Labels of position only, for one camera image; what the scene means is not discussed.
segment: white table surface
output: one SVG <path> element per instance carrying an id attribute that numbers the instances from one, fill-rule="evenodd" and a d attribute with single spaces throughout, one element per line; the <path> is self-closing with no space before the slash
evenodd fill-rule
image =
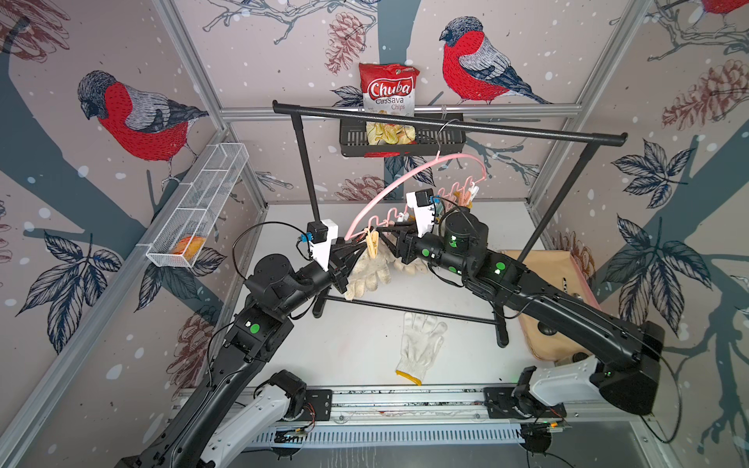
<path id="1" fill-rule="evenodd" d="M 332 219 L 343 236 L 363 204 L 322 204 L 322 219 Z M 372 214 L 384 215 L 390 204 L 380 203 Z M 534 226 L 519 201 L 475 203 L 471 212 L 489 227 L 490 249 L 522 249 Z M 301 229 L 312 220 L 309 205 L 271 205 L 266 221 L 283 221 Z M 250 272 L 265 255 L 286 255 L 295 270 L 304 261 L 294 248 L 298 233 L 282 225 L 263 226 L 252 257 Z M 537 242 L 536 249 L 543 249 Z M 367 291 L 362 299 L 399 304 L 441 312 L 492 318 L 491 307 L 465 289 L 442 283 L 431 273 L 409 276 L 391 267 L 392 282 L 377 291 Z M 439 271 L 442 276 L 450 273 Z M 249 291 L 243 287 L 236 312 L 244 307 Z M 335 288 L 331 294 L 339 295 Z M 294 329 L 263 371 L 250 383 L 257 385 L 274 372 L 287 369 L 310 386 L 382 386 L 409 382 L 395 374 L 400 360 L 403 312 L 368 306 L 327 301 L 321 318 L 309 312 L 294 322 Z M 513 314 L 505 309 L 505 315 Z M 423 383 L 512 383 L 523 368 L 535 365 L 552 367 L 552 362 L 538 361 L 525 343 L 517 320 L 508 320 L 509 345 L 497 346 L 494 327 L 483 323 L 440 319 L 448 330 L 434 367 Z"/>

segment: clothespin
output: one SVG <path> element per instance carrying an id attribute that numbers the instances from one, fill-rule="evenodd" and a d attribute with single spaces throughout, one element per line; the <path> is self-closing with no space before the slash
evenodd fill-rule
<path id="1" fill-rule="evenodd" d="M 374 260 L 377 257 L 377 245 L 380 242 L 380 233 L 377 231 L 370 231 L 367 233 L 367 252 L 369 257 Z"/>

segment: black metal bar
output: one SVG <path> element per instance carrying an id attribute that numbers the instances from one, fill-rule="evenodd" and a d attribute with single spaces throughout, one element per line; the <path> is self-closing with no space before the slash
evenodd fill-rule
<path id="1" fill-rule="evenodd" d="M 327 118 L 356 118 L 363 121 L 383 122 L 385 124 L 414 125 L 419 127 L 452 128 L 466 132 L 496 133 L 499 135 L 522 136 L 527 138 L 563 140 L 565 142 L 596 143 L 602 146 L 622 146 L 627 141 L 627 134 L 609 135 L 605 133 L 576 133 L 561 130 L 540 130 L 527 127 L 509 127 L 506 125 L 484 124 L 482 122 L 453 121 L 449 124 L 438 118 L 404 117 L 400 115 L 372 114 L 369 112 L 350 112 L 335 109 L 321 109 L 318 107 L 302 107 L 294 104 L 281 104 L 273 101 L 273 111 L 276 114 L 294 116 L 314 115 Z"/>
<path id="2" fill-rule="evenodd" d="M 583 148 L 583 152 L 580 153 L 580 159 L 578 159 L 577 162 L 574 164 L 572 171 L 569 173 L 569 175 L 565 179 L 559 192 L 554 197 L 554 200 L 551 201 L 551 205 L 549 205 L 549 209 L 546 210 L 546 213 L 544 213 L 544 216 L 541 218 L 541 221 L 539 221 L 539 225 L 536 226 L 536 230 L 533 232 L 533 234 L 531 234 L 530 239 L 528 240 L 528 243 L 525 244 L 523 251 L 520 253 L 520 256 L 518 257 L 518 261 L 522 262 L 523 260 L 525 260 L 525 257 L 528 256 L 528 252 L 530 252 L 530 250 L 533 248 L 533 244 L 536 243 L 536 241 L 541 236 L 541 233 L 544 231 L 544 229 L 546 229 L 546 225 L 549 224 L 549 221 L 551 221 L 552 216 L 554 216 L 554 214 L 557 212 L 557 209 L 562 204 L 562 201 L 567 196 L 567 193 L 569 193 L 569 190 L 577 181 L 577 178 L 580 177 L 580 174 L 583 173 L 585 166 L 587 165 L 588 162 L 590 162 L 591 159 L 593 159 L 593 155 L 595 154 L 596 151 L 598 151 L 599 148 L 600 148 L 600 145 L 596 143 L 588 143 L 587 145 L 585 145 L 585 148 Z"/>
<path id="3" fill-rule="evenodd" d="M 436 311 L 430 311 L 426 309 L 416 309 L 414 307 L 394 306 L 392 304 L 383 304 L 383 303 L 373 303 L 368 300 L 359 300 L 359 299 L 346 300 L 344 297 L 320 296 L 320 298 L 326 299 L 326 300 L 335 300 L 340 303 L 358 304 L 360 306 L 379 307 L 381 309 L 398 310 L 398 311 L 403 311 L 403 312 L 415 312 L 417 314 L 424 314 L 424 315 L 434 315 L 435 317 L 454 318 L 456 320 L 463 320 L 466 322 L 477 322 L 477 323 L 486 323 L 487 325 L 497 325 L 497 322 L 490 318 L 469 317 L 468 315 L 450 314 L 448 312 L 436 312 Z"/>
<path id="4" fill-rule="evenodd" d="M 318 199 L 315 195 L 315 182 L 312 180 L 312 168 L 309 167 L 309 154 L 307 154 L 307 142 L 304 140 L 302 115 L 292 114 L 291 123 L 294 125 L 294 132 L 297 134 L 299 156 L 302 158 L 302 169 L 304 169 L 304 180 L 307 182 L 307 192 L 309 193 L 309 204 L 312 206 L 312 215 L 315 217 L 315 221 L 320 221 L 320 207 L 318 206 Z"/>

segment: black wall basket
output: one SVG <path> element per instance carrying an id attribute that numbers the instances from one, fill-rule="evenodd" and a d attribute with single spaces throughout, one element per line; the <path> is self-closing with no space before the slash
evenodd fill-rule
<path id="1" fill-rule="evenodd" d="M 433 118 L 434 114 L 415 114 L 415 117 Z M 447 114 L 443 120 L 463 121 L 463 114 Z M 434 156 L 462 153 L 466 133 L 462 130 L 442 130 L 416 127 L 416 144 L 411 145 L 370 145 L 367 141 L 366 123 L 353 118 L 341 119 L 341 154 L 346 157 L 391 157 L 391 156 Z"/>

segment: leaf illustration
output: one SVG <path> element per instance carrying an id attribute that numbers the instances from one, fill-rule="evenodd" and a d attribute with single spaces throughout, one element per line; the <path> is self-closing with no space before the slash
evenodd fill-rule
<path id="1" fill-rule="evenodd" d="M 422 164 L 426 164 L 426 159 L 424 159 L 423 156 L 406 156 L 406 172 L 411 171 Z M 426 168 L 423 171 L 416 173 L 413 178 L 421 183 L 427 183 L 432 186 L 434 185 L 434 176 L 431 173 L 431 168 Z"/>
<path id="2" fill-rule="evenodd" d="M 638 154 L 629 154 L 612 162 L 621 172 L 629 175 L 655 175 L 653 167 Z"/>
<path id="3" fill-rule="evenodd" d="M 643 268 L 622 286 L 619 293 L 619 317 L 622 320 L 642 325 L 648 318 L 650 304 L 650 278 L 647 268 Z"/>
<path id="4" fill-rule="evenodd" d="M 671 268 L 712 289 L 710 270 L 708 270 L 702 255 L 678 240 L 669 240 L 664 243 L 662 250 L 664 260 Z"/>
<path id="5" fill-rule="evenodd" d="M 52 302 L 47 316 L 49 342 L 59 354 L 67 341 L 76 332 L 83 307 L 83 278 L 73 276 Z"/>
<path id="6" fill-rule="evenodd" d="M 59 260 L 66 261 L 69 264 L 74 264 L 83 258 L 83 251 L 81 248 L 75 243 L 70 242 L 68 239 L 53 236 L 44 231 L 44 242 L 47 244 L 47 248 L 52 255 Z"/>
<path id="7" fill-rule="evenodd" d="M 653 305 L 666 319 L 671 330 L 676 333 L 682 313 L 684 313 L 682 286 L 673 270 L 660 258 L 656 258 L 650 267 L 650 278 Z"/>
<path id="8" fill-rule="evenodd" d="M 45 271 L 29 288 L 26 302 L 18 314 L 26 309 L 55 300 L 67 283 L 76 276 L 78 276 L 77 264 L 62 264 Z"/>
<path id="9" fill-rule="evenodd" d="M 694 153 L 695 148 L 689 148 L 687 150 L 680 151 L 671 158 L 666 167 L 666 175 L 673 177 L 677 175 L 687 165 L 689 157 Z"/>
<path id="10" fill-rule="evenodd" d="M 663 183 L 663 179 L 657 175 L 636 177 L 629 185 L 627 185 L 624 191 L 635 195 L 644 195 L 657 189 L 661 183 Z"/>
<path id="11" fill-rule="evenodd" d="M 162 267 L 163 284 L 180 299 L 196 299 L 195 276 L 187 268 Z"/>
<path id="12" fill-rule="evenodd" d="M 338 89 L 331 90 L 341 98 L 333 107 L 362 107 L 364 106 L 364 97 L 362 90 L 356 86 L 342 86 Z"/>
<path id="13" fill-rule="evenodd" d="M 405 158 L 402 156 L 393 156 L 385 158 L 385 169 L 390 173 L 393 180 L 396 179 L 398 173 L 403 169 L 405 165 Z"/>
<path id="14" fill-rule="evenodd" d="M 117 254 L 107 249 L 97 250 L 92 258 L 94 259 L 94 265 L 104 271 L 119 271 L 122 267 L 122 262 Z"/>
<path id="15" fill-rule="evenodd" d="M 657 208 L 666 204 L 668 199 L 671 198 L 671 194 L 671 184 L 664 182 L 663 185 L 659 186 L 655 189 L 655 192 L 653 192 L 653 196 L 650 198 L 650 203 L 648 203 L 648 208 Z"/>
<path id="16" fill-rule="evenodd" d="M 665 174 L 666 164 L 668 163 L 666 151 L 658 143 L 648 142 L 647 140 L 644 140 L 644 142 L 645 161 L 653 167 L 654 172 Z"/>
<path id="17" fill-rule="evenodd" d="M 84 264 L 83 291 L 86 303 L 93 306 L 106 289 L 104 273 L 93 265 Z"/>
<path id="18" fill-rule="evenodd" d="M 221 263 L 226 258 L 226 255 L 219 254 L 216 250 L 205 247 L 195 260 L 195 266 L 192 267 L 192 272 L 195 276 L 206 276 L 208 273 L 221 266 Z"/>
<path id="19" fill-rule="evenodd" d="M 145 268 L 145 273 L 143 273 L 143 280 L 141 280 L 141 290 L 138 294 L 138 308 L 135 312 L 143 309 L 154 300 L 161 289 L 163 278 L 164 274 L 161 268 L 154 264 L 148 264 Z"/>
<path id="20" fill-rule="evenodd" d="M 639 270 L 647 266 L 646 252 L 627 249 L 618 252 L 609 260 L 604 281 L 626 283 Z"/>
<path id="21" fill-rule="evenodd" d="M 629 219 L 616 216 L 616 226 L 624 237 L 624 241 L 637 250 L 645 250 L 650 247 L 650 236 L 640 226 Z"/>

